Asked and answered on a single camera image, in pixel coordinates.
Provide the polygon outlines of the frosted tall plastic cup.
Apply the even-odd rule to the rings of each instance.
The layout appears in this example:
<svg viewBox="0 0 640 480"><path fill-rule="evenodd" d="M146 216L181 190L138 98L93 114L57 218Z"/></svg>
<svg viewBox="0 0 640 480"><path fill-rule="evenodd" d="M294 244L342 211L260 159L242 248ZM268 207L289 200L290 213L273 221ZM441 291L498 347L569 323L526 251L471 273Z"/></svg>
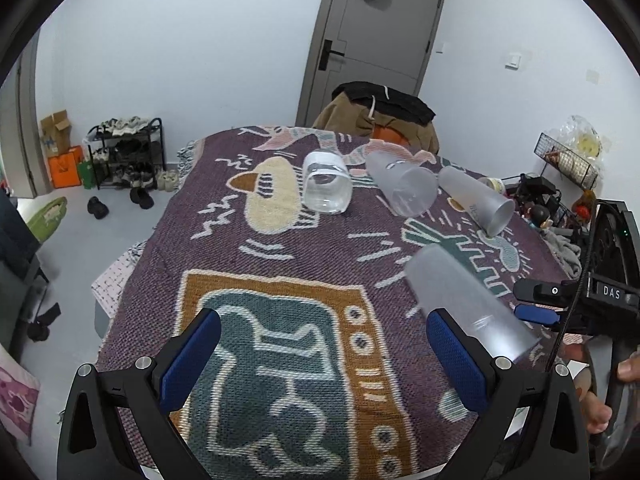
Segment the frosted tall plastic cup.
<svg viewBox="0 0 640 480"><path fill-rule="evenodd" d="M440 187L455 200L489 237L499 235L515 210L513 200L454 167L439 171Z"/></svg>
<svg viewBox="0 0 640 480"><path fill-rule="evenodd" d="M424 314L446 310L494 358L516 362L538 344L533 331L445 249L420 249L404 272Z"/></svg>

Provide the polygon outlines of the clear wide plastic cup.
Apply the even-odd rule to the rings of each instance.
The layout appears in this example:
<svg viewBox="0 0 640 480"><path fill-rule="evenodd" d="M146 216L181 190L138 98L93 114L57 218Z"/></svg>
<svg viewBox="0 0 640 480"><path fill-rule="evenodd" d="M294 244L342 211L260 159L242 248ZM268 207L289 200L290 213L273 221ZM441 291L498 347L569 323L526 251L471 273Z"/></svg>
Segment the clear wide plastic cup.
<svg viewBox="0 0 640 480"><path fill-rule="evenodd" d="M419 217L435 203L438 182L429 169L382 151L366 156L366 169L398 216Z"/></svg>

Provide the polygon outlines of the clear short glass cup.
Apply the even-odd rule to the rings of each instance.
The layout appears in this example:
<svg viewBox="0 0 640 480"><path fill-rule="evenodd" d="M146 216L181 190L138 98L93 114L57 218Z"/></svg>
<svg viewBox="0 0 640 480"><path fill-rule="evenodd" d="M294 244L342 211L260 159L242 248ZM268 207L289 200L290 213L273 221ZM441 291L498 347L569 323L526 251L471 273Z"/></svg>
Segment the clear short glass cup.
<svg viewBox="0 0 640 480"><path fill-rule="evenodd" d="M319 214L344 214L352 200L352 177L343 157L310 152L303 163L303 203Z"/></svg>

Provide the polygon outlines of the colourful woven table cloth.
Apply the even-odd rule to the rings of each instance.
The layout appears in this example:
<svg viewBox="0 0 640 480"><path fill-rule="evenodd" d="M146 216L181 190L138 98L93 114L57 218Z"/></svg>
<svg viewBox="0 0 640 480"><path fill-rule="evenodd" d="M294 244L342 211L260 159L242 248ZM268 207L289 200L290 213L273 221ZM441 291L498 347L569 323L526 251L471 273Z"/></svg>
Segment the colourful woven table cloth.
<svg viewBox="0 0 640 480"><path fill-rule="evenodd" d="M245 127L198 141L146 242L98 356L155 356L202 309L221 338L171 419L216 479L393 479L434 468L473 425L427 342L404 274L437 245L507 306L520 278L565 274L513 217L488 237L446 194L390 210L364 169L378 148L344 133ZM344 214L303 203L312 151L343 157Z"/></svg>

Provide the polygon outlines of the black shoe on floor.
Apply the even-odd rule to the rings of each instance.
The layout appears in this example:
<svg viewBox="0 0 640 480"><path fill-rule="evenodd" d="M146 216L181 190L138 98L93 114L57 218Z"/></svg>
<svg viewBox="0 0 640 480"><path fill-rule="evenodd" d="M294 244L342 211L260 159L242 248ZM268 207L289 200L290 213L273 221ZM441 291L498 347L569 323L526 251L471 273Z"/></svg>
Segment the black shoe on floor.
<svg viewBox="0 0 640 480"><path fill-rule="evenodd" d="M96 220L104 219L110 210L96 196L92 196L87 204L88 214L91 214Z"/></svg>

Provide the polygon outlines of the green slipper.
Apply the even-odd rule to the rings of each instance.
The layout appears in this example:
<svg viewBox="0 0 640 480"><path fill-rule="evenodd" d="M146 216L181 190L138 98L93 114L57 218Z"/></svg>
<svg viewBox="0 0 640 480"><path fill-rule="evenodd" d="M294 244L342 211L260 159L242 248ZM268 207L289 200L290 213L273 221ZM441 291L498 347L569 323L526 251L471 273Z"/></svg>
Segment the green slipper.
<svg viewBox="0 0 640 480"><path fill-rule="evenodd" d="M51 200L27 221L30 232L40 244L46 242L58 229L66 216L66 211L67 200L65 197L59 197Z"/></svg>

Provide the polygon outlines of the black shoe rack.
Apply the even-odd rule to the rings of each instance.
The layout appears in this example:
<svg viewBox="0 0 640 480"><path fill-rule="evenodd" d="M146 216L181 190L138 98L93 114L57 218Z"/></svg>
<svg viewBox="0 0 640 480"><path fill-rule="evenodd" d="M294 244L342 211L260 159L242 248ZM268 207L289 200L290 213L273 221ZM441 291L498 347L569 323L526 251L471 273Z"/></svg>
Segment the black shoe rack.
<svg viewBox="0 0 640 480"><path fill-rule="evenodd" d="M164 124L159 117L112 118L82 139L96 188L157 188L166 169Z"/></svg>

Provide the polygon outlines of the orange paper bag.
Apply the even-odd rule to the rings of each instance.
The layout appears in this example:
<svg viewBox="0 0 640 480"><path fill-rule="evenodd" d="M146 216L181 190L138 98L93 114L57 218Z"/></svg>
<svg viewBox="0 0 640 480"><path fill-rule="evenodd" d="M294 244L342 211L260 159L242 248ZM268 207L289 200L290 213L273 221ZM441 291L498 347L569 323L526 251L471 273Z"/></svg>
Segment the orange paper bag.
<svg viewBox="0 0 640 480"><path fill-rule="evenodd" d="M85 160L82 147L72 146L62 155L48 158L48 167L54 188L71 188L81 185L78 165Z"/></svg>

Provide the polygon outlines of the chair with brown jacket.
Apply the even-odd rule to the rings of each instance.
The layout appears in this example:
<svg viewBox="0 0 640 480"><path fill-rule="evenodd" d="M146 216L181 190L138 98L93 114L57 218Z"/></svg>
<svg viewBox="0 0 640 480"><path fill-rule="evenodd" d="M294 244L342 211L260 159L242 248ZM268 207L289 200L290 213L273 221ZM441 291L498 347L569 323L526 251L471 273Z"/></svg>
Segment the chair with brown jacket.
<svg viewBox="0 0 640 480"><path fill-rule="evenodd" d="M411 146L434 155L439 140L436 114L419 98L365 81L339 84L320 112L316 129Z"/></svg>

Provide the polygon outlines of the cardboard box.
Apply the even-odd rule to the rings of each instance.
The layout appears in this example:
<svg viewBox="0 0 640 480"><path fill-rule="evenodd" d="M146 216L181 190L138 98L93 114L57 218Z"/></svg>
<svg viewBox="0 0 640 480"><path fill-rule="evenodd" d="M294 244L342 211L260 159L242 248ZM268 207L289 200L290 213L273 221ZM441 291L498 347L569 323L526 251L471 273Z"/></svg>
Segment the cardboard box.
<svg viewBox="0 0 640 480"><path fill-rule="evenodd" d="M66 154L70 149L70 128L67 110L60 110L40 120L41 143L47 157Z"/></svg>

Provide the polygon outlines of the grey door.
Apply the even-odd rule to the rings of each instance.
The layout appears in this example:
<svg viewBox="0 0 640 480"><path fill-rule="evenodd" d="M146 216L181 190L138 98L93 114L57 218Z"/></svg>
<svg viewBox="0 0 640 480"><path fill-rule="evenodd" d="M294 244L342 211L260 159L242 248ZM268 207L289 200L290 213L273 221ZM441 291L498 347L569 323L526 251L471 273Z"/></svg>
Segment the grey door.
<svg viewBox="0 0 640 480"><path fill-rule="evenodd" d="M311 125L346 82L418 94L444 1L321 0L296 125Z"/></svg>

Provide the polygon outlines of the white wall switch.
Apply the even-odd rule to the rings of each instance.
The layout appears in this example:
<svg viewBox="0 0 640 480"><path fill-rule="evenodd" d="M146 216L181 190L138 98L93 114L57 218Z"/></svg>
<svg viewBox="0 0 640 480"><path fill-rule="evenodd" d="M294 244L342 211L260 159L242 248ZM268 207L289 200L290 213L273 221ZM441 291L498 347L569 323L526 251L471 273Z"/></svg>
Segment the white wall switch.
<svg viewBox="0 0 640 480"><path fill-rule="evenodd" d="M504 64L504 66L506 66L506 68L508 68L509 70L518 70L521 66L521 62L521 53L510 53L506 57L506 64Z"/></svg>

